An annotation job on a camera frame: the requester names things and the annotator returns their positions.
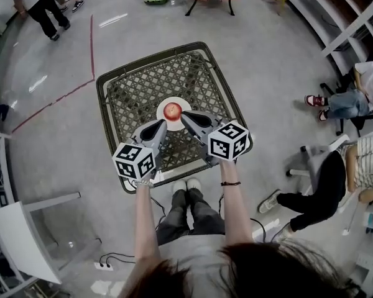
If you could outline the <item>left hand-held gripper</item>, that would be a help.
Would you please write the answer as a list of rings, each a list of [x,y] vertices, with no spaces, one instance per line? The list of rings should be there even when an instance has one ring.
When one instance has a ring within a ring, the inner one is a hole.
[[[157,168],[157,157],[167,134],[165,119],[153,120],[135,129],[112,156],[117,174],[136,181],[150,180]]]

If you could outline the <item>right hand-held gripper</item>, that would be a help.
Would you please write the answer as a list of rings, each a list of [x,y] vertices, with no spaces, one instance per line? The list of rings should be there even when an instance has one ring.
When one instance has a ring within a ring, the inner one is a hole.
[[[200,142],[201,157],[210,167],[221,160],[235,161],[249,149],[249,131],[235,120],[190,111],[183,111],[180,120]]]

